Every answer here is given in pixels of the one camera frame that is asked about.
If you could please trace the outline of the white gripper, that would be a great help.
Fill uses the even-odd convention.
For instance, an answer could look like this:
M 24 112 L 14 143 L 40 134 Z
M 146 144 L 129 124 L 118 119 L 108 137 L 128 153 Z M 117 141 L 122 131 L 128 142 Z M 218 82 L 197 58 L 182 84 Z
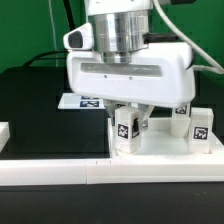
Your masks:
M 104 99 L 111 118 L 117 109 L 115 101 L 139 103 L 139 129 L 147 130 L 154 106 L 178 108 L 195 97 L 193 52 L 184 42 L 150 43 L 133 52 L 128 64 L 102 61 L 92 49 L 93 28 L 88 23 L 65 34 L 63 42 L 71 90 Z

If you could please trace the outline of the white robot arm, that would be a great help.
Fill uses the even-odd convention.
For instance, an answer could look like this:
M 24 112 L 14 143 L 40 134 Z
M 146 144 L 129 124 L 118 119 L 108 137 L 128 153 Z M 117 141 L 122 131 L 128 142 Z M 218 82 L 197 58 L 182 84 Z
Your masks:
M 134 103 L 140 127 L 155 106 L 180 108 L 195 97 L 193 48 L 173 34 L 150 31 L 152 0 L 85 0 L 87 22 L 65 34 L 70 88 L 104 100 L 118 120 Z

